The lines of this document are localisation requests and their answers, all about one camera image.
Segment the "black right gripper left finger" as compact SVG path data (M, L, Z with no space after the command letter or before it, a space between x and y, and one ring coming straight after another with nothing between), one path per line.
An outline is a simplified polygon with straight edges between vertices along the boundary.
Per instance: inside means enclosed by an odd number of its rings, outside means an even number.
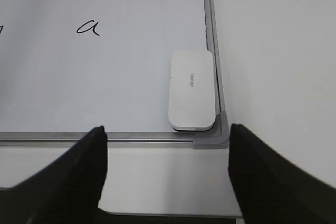
M1 196L1 223L94 223L108 167L107 134L95 127Z

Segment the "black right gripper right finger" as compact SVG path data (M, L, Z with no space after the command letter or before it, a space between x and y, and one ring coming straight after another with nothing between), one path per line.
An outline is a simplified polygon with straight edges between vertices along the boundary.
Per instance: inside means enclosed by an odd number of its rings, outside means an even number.
M335 223L335 188L241 124L230 127L228 174L245 223Z

